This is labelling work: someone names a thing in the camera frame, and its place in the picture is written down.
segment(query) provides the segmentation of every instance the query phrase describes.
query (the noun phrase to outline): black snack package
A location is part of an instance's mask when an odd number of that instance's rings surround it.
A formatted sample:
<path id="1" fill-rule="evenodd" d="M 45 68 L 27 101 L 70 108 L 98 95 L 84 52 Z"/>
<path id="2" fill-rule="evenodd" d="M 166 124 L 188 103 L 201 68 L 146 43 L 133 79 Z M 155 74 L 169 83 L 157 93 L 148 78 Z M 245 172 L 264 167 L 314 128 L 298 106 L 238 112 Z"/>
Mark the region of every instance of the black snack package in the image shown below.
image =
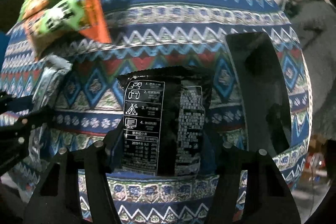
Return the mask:
<path id="1" fill-rule="evenodd" d="M 125 90 L 122 169 L 146 175 L 196 175 L 213 72 L 167 67 L 117 77 Z"/>

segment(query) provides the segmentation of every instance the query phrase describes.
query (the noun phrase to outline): nutrition facts table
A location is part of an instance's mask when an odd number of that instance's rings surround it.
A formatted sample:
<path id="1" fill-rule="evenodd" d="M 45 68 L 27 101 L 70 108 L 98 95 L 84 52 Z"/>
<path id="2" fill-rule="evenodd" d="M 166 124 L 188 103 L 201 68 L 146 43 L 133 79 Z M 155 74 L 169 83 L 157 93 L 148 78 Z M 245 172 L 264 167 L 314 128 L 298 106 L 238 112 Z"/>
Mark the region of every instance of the nutrition facts table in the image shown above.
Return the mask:
<path id="1" fill-rule="evenodd" d="M 164 82 L 132 81 L 125 90 L 123 169 L 156 175 Z"/>

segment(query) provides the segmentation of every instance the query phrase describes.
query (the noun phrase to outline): blue tablecloth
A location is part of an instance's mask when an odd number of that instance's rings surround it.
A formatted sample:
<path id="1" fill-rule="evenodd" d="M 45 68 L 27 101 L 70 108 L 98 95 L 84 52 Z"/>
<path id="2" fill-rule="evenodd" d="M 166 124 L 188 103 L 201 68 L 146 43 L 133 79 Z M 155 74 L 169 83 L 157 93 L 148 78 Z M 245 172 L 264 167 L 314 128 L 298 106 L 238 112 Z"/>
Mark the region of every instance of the blue tablecloth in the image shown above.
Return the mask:
<path id="1" fill-rule="evenodd" d="M 135 70 L 193 65 L 215 70 L 211 107 L 206 121 L 224 140 L 247 148 L 243 102 L 225 37 L 230 33 L 265 31 L 271 37 L 286 82 L 292 111 L 292 143 L 274 158 L 289 187 L 301 175 L 310 131 L 310 99 L 299 41 L 285 14 L 273 0 L 101 0 L 113 44 L 88 39 L 58 43 L 49 52 L 67 58 L 73 70 L 63 83 L 55 106 L 55 122 L 36 141 L 40 158 L 59 148 L 83 149 L 115 128 L 123 115 L 123 90 L 116 76 Z M 10 42 L 0 86 L 17 96 L 29 95 L 39 81 L 44 60 L 35 61 L 22 25 Z M 15 113 L 0 116 L 13 123 Z M 108 175 L 116 209 L 123 223 L 202 223 L 218 182 L 214 151 L 204 137 L 199 176 L 158 178 L 128 172 Z M 33 191 L 43 167 L 31 158 L 11 175 Z M 241 174 L 237 213 L 245 200 L 247 173 Z M 85 175 L 79 175 L 83 217 L 90 219 Z"/>

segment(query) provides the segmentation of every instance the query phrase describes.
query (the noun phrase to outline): metal screw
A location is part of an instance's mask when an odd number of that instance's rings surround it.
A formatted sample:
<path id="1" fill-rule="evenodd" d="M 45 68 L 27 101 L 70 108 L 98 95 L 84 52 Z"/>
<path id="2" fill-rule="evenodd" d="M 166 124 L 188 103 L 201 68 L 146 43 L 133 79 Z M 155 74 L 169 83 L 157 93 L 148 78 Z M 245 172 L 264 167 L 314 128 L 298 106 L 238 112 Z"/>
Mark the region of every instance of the metal screw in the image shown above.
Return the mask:
<path id="1" fill-rule="evenodd" d="M 102 142 L 102 141 L 96 141 L 95 143 L 94 143 L 94 146 L 95 147 L 102 147 L 104 145 L 104 143 Z"/>
<path id="2" fill-rule="evenodd" d="M 67 149 L 65 147 L 62 147 L 58 150 L 58 153 L 60 153 L 61 155 L 65 154 L 67 152 Z"/>
<path id="3" fill-rule="evenodd" d="M 230 149 L 232 147 L 232 143 L 229 143 L 229 142 L 224 142 L 223 143 L 223 146 L 227 149 Z"/>
<path id="4" fill-rule="evenodd" d="M 25 142 L 25 139 L 24 137 L 19 137 L 18 141 L 19 141 L 19 144 L 23 144 Z"/>
<path id="5" fill-rule="evenodd" d="M 265 149 L 259 149 L 259 154 L 262 155 L 262 156 L 266 156 L 267 151 Z"/>

